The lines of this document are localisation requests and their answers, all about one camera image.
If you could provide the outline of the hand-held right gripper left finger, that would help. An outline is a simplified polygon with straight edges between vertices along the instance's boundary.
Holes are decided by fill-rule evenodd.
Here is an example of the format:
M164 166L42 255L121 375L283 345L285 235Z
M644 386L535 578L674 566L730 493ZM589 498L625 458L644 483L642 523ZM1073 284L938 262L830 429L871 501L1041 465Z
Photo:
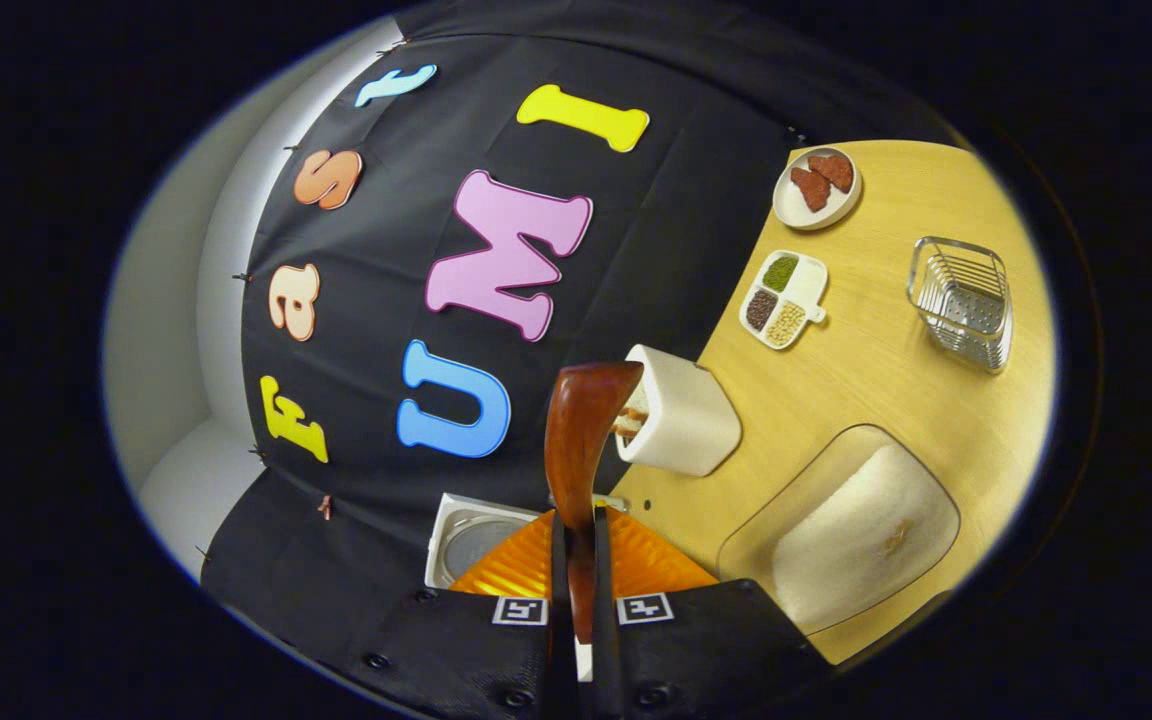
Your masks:
M579 661L562 521L547 511L502 556L506 569L538 574L538 596L407 592L356 641L343 675L416 719L575 719Z

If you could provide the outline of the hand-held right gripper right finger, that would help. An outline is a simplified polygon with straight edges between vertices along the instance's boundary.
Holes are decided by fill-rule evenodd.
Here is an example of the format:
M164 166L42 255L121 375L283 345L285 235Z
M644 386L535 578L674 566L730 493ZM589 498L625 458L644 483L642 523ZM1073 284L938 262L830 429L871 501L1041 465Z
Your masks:
M755 579L617 597L594 511L594 719L786 719L832 665Z

